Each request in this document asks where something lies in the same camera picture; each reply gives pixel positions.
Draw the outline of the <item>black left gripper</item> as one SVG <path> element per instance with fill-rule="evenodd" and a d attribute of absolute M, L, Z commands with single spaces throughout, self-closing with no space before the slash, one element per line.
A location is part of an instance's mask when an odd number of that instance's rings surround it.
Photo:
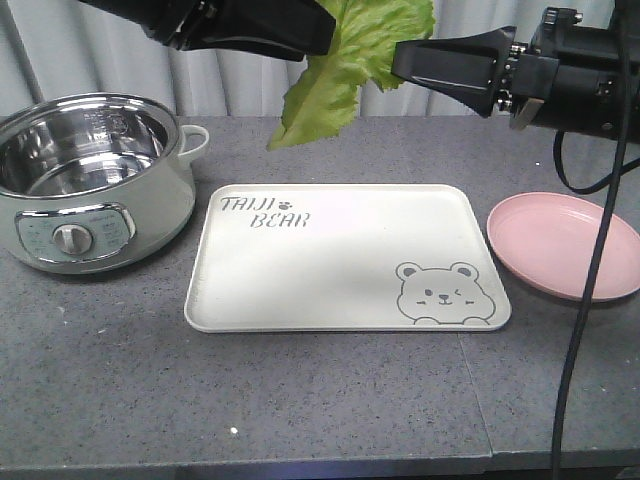
<path fill-rule="evenodd" d="M 169 1 L 147 36 L 176 50 L 229 49 L 290 61 L 328 53 L 335 18 L 316 1 Z"/>

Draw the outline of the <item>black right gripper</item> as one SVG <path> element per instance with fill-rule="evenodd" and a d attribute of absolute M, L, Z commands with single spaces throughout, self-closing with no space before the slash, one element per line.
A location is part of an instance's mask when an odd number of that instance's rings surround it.
<path fill-rule="evenodd" d="M 621 79 L 616 26 L 581 26 L 581 14 L 548 7 L 509 71 L 510 127 L 528 126 L 614 139 Z M 391 73 L 447 95 L 481 117 L 493 112 L 516 34 L 504 26 L 478 35 L 398 42 Z"/>

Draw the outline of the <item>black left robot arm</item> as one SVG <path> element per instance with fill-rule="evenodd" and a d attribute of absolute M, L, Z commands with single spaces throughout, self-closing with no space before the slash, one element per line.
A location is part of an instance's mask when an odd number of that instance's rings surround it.
<path fill-rule="evenodd" d="M 328 53 L 335 18 L 316 1 L 91 1 L 182 51 L 225 49 L 300 61 Z"/>

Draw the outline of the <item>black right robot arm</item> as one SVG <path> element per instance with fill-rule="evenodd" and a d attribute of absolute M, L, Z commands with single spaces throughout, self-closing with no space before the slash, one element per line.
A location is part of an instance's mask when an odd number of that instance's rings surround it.
<path fill-rule="evenodd" d="M 605 28 L 584 26 L 550 6 L 527 43 L 505 26 L 478 35 L 397 43 L 391 72 L 445 94 L 483 118 L 495 109 L 510 126 L 616 139 L 631 96 L 629 141 L 639 140 L 639 4 L 617 1 Z"/>

